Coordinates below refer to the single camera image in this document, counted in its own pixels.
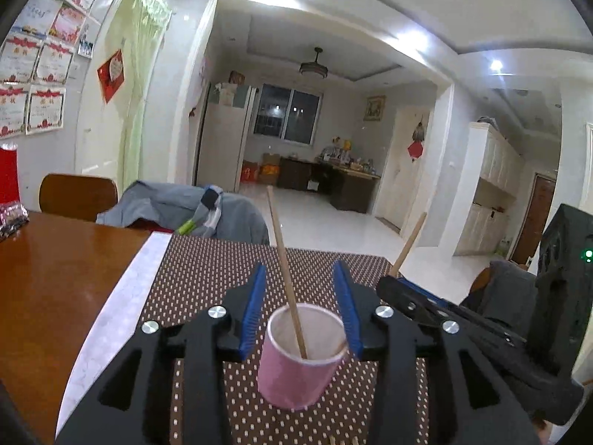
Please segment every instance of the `dark gray garment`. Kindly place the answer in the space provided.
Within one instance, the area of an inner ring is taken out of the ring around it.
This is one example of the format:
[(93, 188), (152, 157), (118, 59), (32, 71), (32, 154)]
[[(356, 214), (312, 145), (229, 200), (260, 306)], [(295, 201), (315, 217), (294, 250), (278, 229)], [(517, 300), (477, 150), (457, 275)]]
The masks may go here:
[[(138, 219), (176, 230), (189, 219), (197, 227), (191, 232), (203, 236), (207, 228), (208, 209), (201, 204), (204, 189), (182, 184), (136, 181), (128, 187), (119, 202), (97, 215), (98, 224), (127, 227)], [(213, 237), (250, 244), (270, 244), (268, 226), (250, 199), (239, 194), (222, 194), (221, 218)]]
[(536, 277), (510, 261), (490, 262), (490, 281), (478, 314), (527, 337), (536, 306)]

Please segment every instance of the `gray jacket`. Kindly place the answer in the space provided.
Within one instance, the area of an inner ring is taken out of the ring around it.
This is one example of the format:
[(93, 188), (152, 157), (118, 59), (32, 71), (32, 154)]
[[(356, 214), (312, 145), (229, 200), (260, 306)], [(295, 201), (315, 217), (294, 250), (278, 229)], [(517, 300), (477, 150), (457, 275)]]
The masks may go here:
[[(201, 204), (204, 189), (182, 184), (136, 181), (119, 202), (97, 215), (98, 224), (127, 227), (138, 219), (176, 230), (189, 219), (197, 224), (191, 232), (203, 236), (208, 209)], [(270, 244), (268, 226), (250, 199), (239, 194), (222, 194), (221, 217), (213, 237), (241, 243)]]

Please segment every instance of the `brown door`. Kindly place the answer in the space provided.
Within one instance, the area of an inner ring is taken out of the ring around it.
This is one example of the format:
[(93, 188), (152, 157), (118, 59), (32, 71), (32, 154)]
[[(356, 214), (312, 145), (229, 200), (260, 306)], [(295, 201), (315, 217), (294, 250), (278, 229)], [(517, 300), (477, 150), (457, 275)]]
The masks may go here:
[(517, 264), (525, 264), (536, 253), (550, 213), (555, 187), (556, 183), (554, 181), (540, 175), (536, 176), (536, 183), (533, 186), (533, 194), (531, 195), (531, 202), (527, 209), (523, 229), (511, 257), (511, 260)]

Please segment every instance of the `silver screw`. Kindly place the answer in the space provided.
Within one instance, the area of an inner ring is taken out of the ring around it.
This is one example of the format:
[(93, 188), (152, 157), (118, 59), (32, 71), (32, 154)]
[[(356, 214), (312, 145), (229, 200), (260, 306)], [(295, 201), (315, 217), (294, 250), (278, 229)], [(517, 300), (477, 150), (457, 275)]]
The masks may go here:
[(208, 315), (210, 318), (219, 319), (226, 315), (226, 308), (224, 306), (212, 306), (208, 310)]
[(156, 321), (146, 321), (142, 324), (142, 332), (146, 334), (156, 333), (159, 329), (159, 325)]
[(393, 308), (391, 306), (377, 306), (375, 314), (381, 318), (391, 318), (393, 316)]
[(456, 321), (447, 320), (443, 323), (443, 329), (446, 333), (456, 334), (459, 331), (459, 324)]

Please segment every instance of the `window pane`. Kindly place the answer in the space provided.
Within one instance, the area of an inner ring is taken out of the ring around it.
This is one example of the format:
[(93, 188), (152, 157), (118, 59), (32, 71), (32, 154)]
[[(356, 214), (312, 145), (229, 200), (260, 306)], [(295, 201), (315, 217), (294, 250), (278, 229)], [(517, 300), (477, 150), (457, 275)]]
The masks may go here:
[(310, 144), (318, 105), (318, 96), (295, 90), (290, 113), (288, 114), (288, 123), (284, 134), (285, 140)]
[(253, 133), (280, 137), (290, 97), (288, 88), (264, 85)]

